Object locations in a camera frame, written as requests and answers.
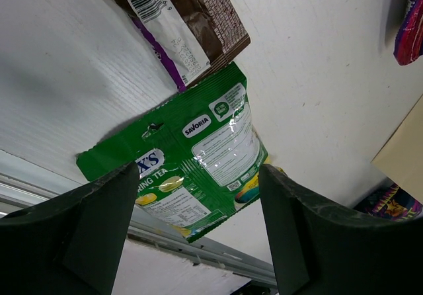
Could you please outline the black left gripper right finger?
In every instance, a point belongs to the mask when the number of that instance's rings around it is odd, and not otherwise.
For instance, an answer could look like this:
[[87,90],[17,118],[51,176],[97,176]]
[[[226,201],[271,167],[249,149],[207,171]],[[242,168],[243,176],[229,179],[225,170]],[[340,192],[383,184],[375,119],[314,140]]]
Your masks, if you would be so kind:
[[422,219],[345,207],[272,165],[258,175],[280,294],[421,294]]

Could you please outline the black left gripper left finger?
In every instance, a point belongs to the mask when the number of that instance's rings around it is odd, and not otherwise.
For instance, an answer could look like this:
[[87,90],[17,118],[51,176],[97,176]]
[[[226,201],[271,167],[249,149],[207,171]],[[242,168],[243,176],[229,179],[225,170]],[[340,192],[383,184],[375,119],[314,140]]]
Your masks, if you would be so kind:
[[135,163],[1,219],[2,294],[111,294],[139,183]]

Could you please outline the purple nut snack bag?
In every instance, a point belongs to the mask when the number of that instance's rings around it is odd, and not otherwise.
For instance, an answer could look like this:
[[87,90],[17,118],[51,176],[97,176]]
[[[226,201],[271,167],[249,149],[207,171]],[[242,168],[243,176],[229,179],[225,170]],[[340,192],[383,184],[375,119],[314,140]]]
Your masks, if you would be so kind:
[[396,183],[381,187],[360,201],[354,210],[392,221],[410,220],[422,213],[422,204]]

